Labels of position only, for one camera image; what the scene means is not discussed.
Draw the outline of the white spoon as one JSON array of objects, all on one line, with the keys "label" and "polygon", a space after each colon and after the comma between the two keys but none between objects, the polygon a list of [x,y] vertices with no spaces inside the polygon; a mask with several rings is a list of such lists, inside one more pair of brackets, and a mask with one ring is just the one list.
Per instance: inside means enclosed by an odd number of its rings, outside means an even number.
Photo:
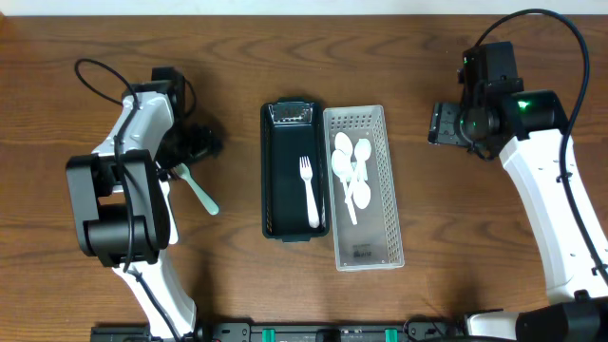
[{"label": "white spoon", "polygon": [[342,150],[335,149],[332,152],[332,171],[334,172],[334,174],[339,178],[340,182],[342,183],[343,190],[345,193],[345,204],[347,206],[349,216],[351,218],[351,223],[353,225],[356,225],[357,218],[356,218],[356,214],[354,211],[352,198],[348,194],[348,192],[349,192],[348,178],[352,174],[352,165],[348,161],[347,155]]},{"label": "white spoon", "polygon": [[371,189],[364,181],[353,184],[352,199],[354,204],[361,210],[366,209],[371,202]]}]

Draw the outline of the white spoon horizontal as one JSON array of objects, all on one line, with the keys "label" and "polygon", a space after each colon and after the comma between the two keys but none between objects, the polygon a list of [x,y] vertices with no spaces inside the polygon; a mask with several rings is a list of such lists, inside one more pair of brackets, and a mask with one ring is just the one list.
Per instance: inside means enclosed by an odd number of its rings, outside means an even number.
[{"label": "white spoon horizontal", "polygon": [[360,139],[354,147],[354,156],[356,158],[356,166],[351,176],[351,182],[346,192],[346,199],[350,198],[356,186],[364,180],[363,166],[371,156],[371,142],[368,139]]}]

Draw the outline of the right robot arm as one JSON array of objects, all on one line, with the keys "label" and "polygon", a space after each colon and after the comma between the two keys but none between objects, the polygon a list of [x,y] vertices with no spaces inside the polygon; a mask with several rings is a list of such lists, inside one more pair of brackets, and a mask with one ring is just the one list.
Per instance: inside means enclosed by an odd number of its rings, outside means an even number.
[{"label": "right robot arm", "polygon": [[482,106],[438,103],[428,140],[499,158],[522,199],[541,254],[548,306],[465,317],[472,341],[604,341],[607,239],[587,196],[567,118],[550,90],[499,95]]}]

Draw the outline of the mint green plastic fork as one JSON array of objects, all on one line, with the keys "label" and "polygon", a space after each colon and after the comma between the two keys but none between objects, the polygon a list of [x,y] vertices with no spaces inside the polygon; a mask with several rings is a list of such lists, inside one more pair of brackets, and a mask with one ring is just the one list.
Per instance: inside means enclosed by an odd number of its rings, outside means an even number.
[{"label": "mint green plastic fork", "polygon": [[182,180],[186,181],[191,187],[197,198],[199,199],[205,210],[212,216],[219,213],[219,206],[217,203],[200,187],[200,185],[194,180],[191,175],[189,167],[180,163],[173,168],[173,172]]}]

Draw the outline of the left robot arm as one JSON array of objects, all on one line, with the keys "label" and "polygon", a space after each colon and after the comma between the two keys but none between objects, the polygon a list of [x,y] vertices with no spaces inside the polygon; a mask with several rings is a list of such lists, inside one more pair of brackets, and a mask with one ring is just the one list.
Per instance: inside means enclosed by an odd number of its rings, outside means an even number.
[{"label": "left robot arm", "polygon": [[171,181],[184,180],[211,215],[219,206],[196,183],[190,165],[216,156],[221,141],[189,123],[197,97],[171,66],[155,67],[146,83],[126,82],[122,113],[90,153],[66,163],[66,180],[81,251],[96,257],[131,289],[148,322],[101,325],[93,341],[209,341],[198,308],[181,286],[167,248],[179,240]]}]

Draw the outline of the white spoon diagonal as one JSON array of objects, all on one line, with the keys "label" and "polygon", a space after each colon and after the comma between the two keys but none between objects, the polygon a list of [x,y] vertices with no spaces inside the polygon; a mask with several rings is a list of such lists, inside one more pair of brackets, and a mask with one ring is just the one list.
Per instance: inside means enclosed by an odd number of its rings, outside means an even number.
[{"label": "white spoon diagonal", "polygon": [[352,141],[344,132],[338,132],[334,138],[334,148],[342,151],[350,159],[353,153]]}]

